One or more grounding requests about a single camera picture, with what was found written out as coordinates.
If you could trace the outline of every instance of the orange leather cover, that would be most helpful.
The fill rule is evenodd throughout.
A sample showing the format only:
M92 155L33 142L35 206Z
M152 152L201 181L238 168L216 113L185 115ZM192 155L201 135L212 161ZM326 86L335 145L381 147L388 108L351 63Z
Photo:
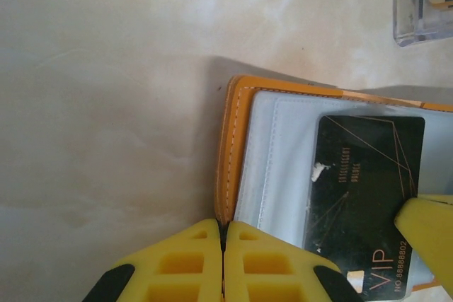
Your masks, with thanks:
M230 80L226 92L215 180L215 213L222 224L232 221L234 217L253 95L261 90L453 112L451 105L399 100L255 76L235 76Z

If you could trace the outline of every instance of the yellow clamp jaw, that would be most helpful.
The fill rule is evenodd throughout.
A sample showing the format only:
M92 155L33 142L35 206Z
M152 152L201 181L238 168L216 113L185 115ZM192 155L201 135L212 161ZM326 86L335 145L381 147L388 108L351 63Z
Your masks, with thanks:
M329 260L245 223L204 220L125 257L84 302L358 302Z

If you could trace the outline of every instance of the clear plastic box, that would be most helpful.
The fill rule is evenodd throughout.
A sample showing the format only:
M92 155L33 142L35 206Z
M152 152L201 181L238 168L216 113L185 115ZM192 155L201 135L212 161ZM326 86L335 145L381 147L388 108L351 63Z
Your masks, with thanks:
M453 0L394 0L394 39L401 46L453 37Z

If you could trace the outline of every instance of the white marble surface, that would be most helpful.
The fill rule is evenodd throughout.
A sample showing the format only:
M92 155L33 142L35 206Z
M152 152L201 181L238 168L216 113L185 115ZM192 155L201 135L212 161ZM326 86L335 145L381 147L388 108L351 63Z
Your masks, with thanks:
M81 301L116 259L212 217L235 73L452 102L453 40L401 49L391 12L391 0L0 0L0 301ZM425 295L411 301L449 301Z

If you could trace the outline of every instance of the black vip card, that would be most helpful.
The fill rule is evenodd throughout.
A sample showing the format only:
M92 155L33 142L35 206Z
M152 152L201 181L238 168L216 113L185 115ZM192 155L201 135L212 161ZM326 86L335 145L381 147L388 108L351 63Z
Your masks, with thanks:
M394 225L417 195L425 120L324 116L304 249L336 263L365 301L401 299L412 248Z

